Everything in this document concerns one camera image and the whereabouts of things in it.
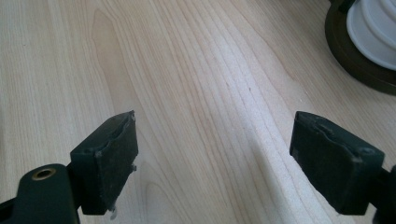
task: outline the white object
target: white object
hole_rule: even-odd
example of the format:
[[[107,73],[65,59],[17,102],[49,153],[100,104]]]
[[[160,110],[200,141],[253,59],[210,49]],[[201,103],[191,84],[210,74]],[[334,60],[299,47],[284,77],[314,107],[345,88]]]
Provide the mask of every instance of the white object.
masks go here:
[[[396,71],[396,0],[357,0],[347,13],[346,28],[366,58]]]

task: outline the black clamp jaw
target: black clamp jaw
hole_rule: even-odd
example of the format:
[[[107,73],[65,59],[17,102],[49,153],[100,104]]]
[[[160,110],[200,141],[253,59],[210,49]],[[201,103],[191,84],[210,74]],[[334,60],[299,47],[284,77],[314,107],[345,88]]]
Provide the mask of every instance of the black clamp jaw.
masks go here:
[[[0,204],[0,223],[79,223],[80,206],[85,215],[114,210],[137,153],[134,111],[108,119],[70,153],[67,166],[24,175],[17,197]]]
[[[396,223],[396,166],[382,168],[385,154],[333,122],[297,112],[290,155],[311,184],[342,215],[364,215],[373,223]]]

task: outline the wood grain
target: wood grain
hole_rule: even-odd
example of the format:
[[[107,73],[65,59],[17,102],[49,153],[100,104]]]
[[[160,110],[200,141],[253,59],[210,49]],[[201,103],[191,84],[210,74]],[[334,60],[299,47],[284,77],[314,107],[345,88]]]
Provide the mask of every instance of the wood grain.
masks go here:
[[[396,163],[396,98],[350,77],[330,3],[0,1],[0,201],[107,118],[135,110],[138,171],[118,216],[82,223],[371,223],[340,216],[289,155],[296,110]]]

